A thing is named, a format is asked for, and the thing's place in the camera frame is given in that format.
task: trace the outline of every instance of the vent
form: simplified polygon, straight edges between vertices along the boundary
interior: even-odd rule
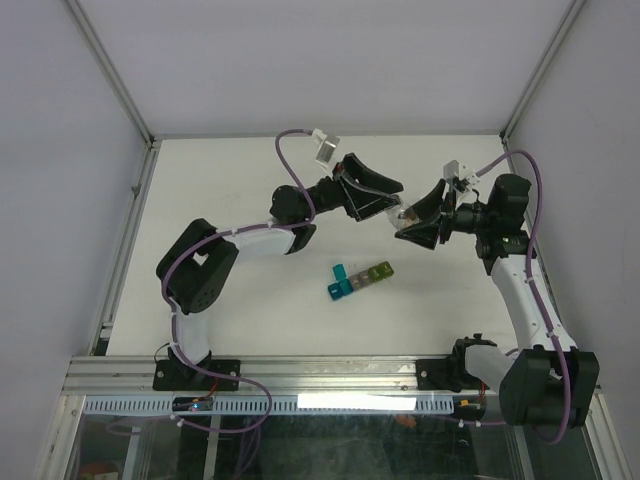
[[[156,416],[170,415],[173,397],[171,396],[105,396],[87,397],[84,413],[87,415],[118,416]],[[262,415],[267,410],[265,397],[224,395],[217,397],[210,411],[196,412],[197,415]],[[274,396],[271,415],[389,415],[395,413],[385,410],[359,410],[334,408],[298,408],[295,395]],[[450,396],[418,396],[417,415],[450,415],[453,413],[453,398]],[[180,412],[190,415],[192,412]]]

